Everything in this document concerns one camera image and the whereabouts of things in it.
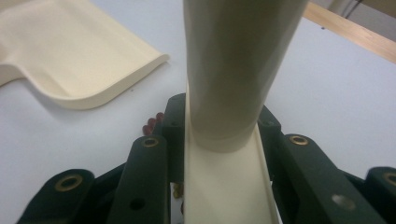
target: cylindrical tube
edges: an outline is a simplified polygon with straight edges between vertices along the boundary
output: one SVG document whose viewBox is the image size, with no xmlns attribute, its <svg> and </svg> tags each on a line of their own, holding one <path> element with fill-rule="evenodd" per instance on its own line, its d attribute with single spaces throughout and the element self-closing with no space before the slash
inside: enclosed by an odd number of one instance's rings
<svg viewBox="0 0 396 224">
<path fill-rule="evenodd" d="M 234 151 L 252 134 L 307 0 L 184 0 L 191 127 Z"/>
</svg>

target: red object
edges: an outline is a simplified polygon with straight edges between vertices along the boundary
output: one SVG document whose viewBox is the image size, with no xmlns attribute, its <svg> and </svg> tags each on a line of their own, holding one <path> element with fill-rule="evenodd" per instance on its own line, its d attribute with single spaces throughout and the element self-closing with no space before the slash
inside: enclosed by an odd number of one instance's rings
<svg viewBox="0 0 396 224">
<path fill-rule="evenodd" d="M 157 118 L 157 122 L 163 122 L 163 113 L 162 112 L 158 113 L 156 118 Z"/>
<path fill-rule="evenodd" d="M 152 134 L 152 128 L 148 125 L 143 126 L 143 134 L 144 135 L 151 135 Z"/>
<path fill-rule="evenodd" d="M 157 120 L 154 118 L 148 120 L 148 126 L 150 126 L 152 129 L 154 129 L 155 123 L 157 123 Z"/>
</svg>

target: hole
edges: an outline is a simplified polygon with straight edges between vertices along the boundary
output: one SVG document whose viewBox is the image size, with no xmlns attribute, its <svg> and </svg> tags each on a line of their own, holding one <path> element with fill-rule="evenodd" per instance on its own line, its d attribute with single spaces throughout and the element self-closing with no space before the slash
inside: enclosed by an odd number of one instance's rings
<svg viewBox="0 0 396 224">
<path fill-rule="evenodd" d="M 158 140 L 156 138 L 147 138 L 143 141 L 142 145 L 143 147 L 155 147 L 158 145 Z"/>
<path fill-rule="evenodd" d="M 67 175 L 60 179 L 55 184 L 55 189 L 60 192 L 66 192 L 71 189 L 75 189 L 82 183 L 82 176 L 81 175 Z"/>
<path fill-rule="evenodd" d="M 335 204 L 337 204 L 340 208 L 347 211 L 353 211 L 356 208 L 355 202 L 342 194 L 334 194 L 332 196 L 332 201 L 335 202 Z"/>
<path fill-rule="evenodd" d="M 70 179 L 66 179 L 61 186 L 63 188 L 70 188 L 71 186 L 75 185 L 77 183 L 77 180 L 75 178 L 70 178 Z"/>
<path fill-rule="evenodd" d="M 289 140 L 295 145 L 299 145 L 299 146 L 308 145 L 308 140 L 306 138 L 302 137 L 302 136 L 294 135 L 294 136 L 291 136 L 289 138 Z"/>
<path fill-rule="evenodd" d="M 137 210 L 142 209 L 146 205 L 146 202 L 144 199 L 136 198 L 136 199 L 133 199 L 129 205 L 132 210 L 137 211 Z"/>
<path fill-rule="evenodd" d="M 396 173 L 384 173 L 384 178 L 388 183 L 396 187 Z"/>
</svg>

